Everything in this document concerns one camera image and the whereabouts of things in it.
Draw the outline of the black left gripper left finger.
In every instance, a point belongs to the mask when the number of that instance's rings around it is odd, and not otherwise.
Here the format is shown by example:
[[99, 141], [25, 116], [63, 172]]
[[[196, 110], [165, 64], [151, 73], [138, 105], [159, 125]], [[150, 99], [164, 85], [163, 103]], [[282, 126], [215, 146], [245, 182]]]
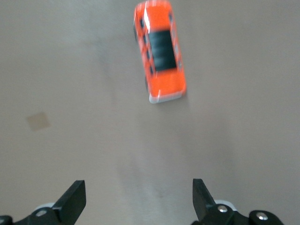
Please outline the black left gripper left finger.
[[84, 180], [76, 180], [52, 207], [42, 207], [16, 225], [74, 225], [86, 206]]

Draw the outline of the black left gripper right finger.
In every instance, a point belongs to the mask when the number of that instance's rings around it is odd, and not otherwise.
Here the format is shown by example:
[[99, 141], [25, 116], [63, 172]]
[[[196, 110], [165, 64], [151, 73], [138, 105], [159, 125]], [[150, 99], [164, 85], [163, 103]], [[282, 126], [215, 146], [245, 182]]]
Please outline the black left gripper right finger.
[[282, 225], [273, 213], [253, 210], [246, 217], [225, 200], [214, 200], [202, 179], [193, 179], [193, 206], [198, 220], [194, 225]]

